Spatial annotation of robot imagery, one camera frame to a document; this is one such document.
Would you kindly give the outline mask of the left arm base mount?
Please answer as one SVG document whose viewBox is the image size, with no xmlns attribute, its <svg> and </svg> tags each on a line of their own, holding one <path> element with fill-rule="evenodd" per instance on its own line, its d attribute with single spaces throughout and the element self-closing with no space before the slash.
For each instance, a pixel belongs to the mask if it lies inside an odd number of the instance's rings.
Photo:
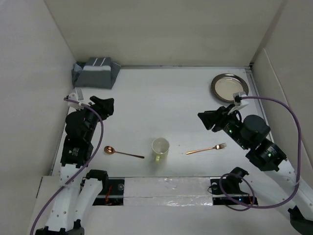
<svg viewBox="0 0 313 235">
<path fill-rule="evenodd" d="M 101 192 L 96 197 L 94 206 L 123 206 L 124 202 L 124 178 L 106 178 L 103 183 L 103 177 L 95 177 L 104 185 Z"/>
</svg>

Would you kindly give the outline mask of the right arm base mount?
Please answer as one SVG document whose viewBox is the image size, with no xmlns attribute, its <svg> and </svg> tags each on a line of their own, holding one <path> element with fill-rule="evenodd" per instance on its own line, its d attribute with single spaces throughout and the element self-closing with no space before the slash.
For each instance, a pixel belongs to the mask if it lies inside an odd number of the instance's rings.
<svg viewBox="0 0 313 235">
<path fill-rule="evenodd" d="M 212 194 L 213 205 L 223 205 L 223 206 L 232 206 L 235 205 L 234 202 L 229 200 L 221 191 L 219 185 L 220 177 L 211 177 L 210 178 L 210 186 L 207 191 Z M 222 178 L 222 187 L 227 194 L 229 194 L 233 199 L 241 201 L 250 205 L 258 205 L 257 198 L 253 200 L 252 195 L 243 192 L 240 189 L 240 183 L 242 183 L 242 179 L 236 178 L 235 176 L 225 176 Z"/>
</svg>

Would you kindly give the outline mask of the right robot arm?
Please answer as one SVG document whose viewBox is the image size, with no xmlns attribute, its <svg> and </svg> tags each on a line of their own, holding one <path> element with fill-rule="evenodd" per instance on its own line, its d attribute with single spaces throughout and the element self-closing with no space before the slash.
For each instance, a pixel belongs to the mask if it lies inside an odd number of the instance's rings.
<svg viewBox="0 0 313 235">
<path fill-rule="evenodd" d="M 286 154 L 266 137 L 270 127 L 259 116 L 249 115 L 242 119 L 234 104 L 216 111 L 198 113 L 206 129 L 223 130 L 242 149 L 246 157 L 260 171 L 265 172 L 280 188 L 289 194 L 282 202 L 265 208 L 285 207 L 292 227 L 302 235 L 313 233 L 313 189 L 300 176 L 301 168 L 294 170 Z"/>
</svg>

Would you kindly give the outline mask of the copper fork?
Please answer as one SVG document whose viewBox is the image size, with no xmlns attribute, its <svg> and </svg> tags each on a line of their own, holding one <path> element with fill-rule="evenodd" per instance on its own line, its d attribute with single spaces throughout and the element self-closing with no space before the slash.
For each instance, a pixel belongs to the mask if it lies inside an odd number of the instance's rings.
<svg viewBox="0 0 313 235">
<path fill-rule="evenodd" d="M 204 151 L 208 151 L 208 150 L 220 150 L 220 149 L 224 149 L 227 147 L 226 143 L 221 143 L 221 144 L 217 144 L 214 147 L 210 147 L 210 148 L 205 148 L 205 149 L 199 149 L 199 150 L 193 150 L 193 151 L 189 151 L 186 152 L 186 155 L 190 155 L 190 154 L 194 154 L 194 153 L 199 153 L 199 152 L 204 152 Z"/>
</svg>

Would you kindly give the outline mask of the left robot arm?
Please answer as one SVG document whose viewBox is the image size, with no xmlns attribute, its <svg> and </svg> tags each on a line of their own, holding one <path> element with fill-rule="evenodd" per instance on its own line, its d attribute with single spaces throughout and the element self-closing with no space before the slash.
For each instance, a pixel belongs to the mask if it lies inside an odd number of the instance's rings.
<svg viewBox="0 0 313 235">
<path fill-rule="evenodd" d="M 100 125 L 104 131 L 103 121 L 113 115 L 114 99 L 92 96 L 84 103 L 70 94 L 64 100 L 75 111 L 66 117 L 59 188 L 35 218 L 32 235 L 83 235 L 96 197 L 109 189 L 107 172 L 88 166 L 100 148 L 91 143 L 95 129 Z"/>
</svg>

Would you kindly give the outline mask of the grey cloth placemat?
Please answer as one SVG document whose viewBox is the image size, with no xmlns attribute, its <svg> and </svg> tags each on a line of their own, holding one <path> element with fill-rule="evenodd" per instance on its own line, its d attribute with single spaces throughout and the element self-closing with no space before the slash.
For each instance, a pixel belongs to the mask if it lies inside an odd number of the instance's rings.
<svg viewBox="0 0 313 235">
<path fill-rule="evenodd" d="M 121 66 L 110 57 L 91 57 L 87 62 L 76 62 L 71 70 L 75 88 L 88 87 L 111 90 Z"/>
</svg>

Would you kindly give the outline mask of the copper spoon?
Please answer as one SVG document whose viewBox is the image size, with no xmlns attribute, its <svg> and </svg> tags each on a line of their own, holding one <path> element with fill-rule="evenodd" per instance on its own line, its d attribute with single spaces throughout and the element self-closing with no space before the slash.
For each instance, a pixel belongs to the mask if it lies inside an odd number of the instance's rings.
<svg viewBox="0 0 313 235">
<path fill-rule="evenodd" d="M 105 146 L 104 147 L 104 152 L 106 154 L 114 154 L 114 153 L 118 153 L 118 154 L 122 154 L 122 155 L 127 155 L 127 156 L 132 156 L 132 157 L 136 157 L 136 158 L 140 158 L 140 159 L 144 159 L 144 156 L 141 155 L 135 155 L 135 154 L 129 154 L 129 153 L 124 153 L 124 152 L 120 152 L 120 151 L 116 151 L 113 147 L 111 146 Z"/>
</svg>

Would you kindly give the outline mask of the round metal plate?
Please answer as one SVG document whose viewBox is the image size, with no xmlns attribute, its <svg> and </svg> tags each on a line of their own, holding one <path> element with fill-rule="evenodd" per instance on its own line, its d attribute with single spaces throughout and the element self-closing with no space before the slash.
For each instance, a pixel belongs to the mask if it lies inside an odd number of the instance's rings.
<svg viewBox="0 0 313 235">
<path fill-rule="evenodd" d="M 222 73 L 213 78 L 211 92 L 218 100 L 225 103 L 232 103 L 235 93 L 243 92 L 245 95 L 248 95 L 249 86 L 237 75 Z"/>
</svg>

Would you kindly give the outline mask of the yellow mug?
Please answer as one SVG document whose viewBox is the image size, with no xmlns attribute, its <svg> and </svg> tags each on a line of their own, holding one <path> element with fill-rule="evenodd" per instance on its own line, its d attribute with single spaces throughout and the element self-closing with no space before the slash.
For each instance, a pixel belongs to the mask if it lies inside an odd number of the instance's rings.
<svg viewBox="0 0 313 235">
<path fill-rule="evenodd" d="M 169 148 L 170 144 L 165 138 L 157 138 L 153 140 L 152 152 L 156 163 L 159 163 L 162 158 L 168 155 Z"/>
</svg>

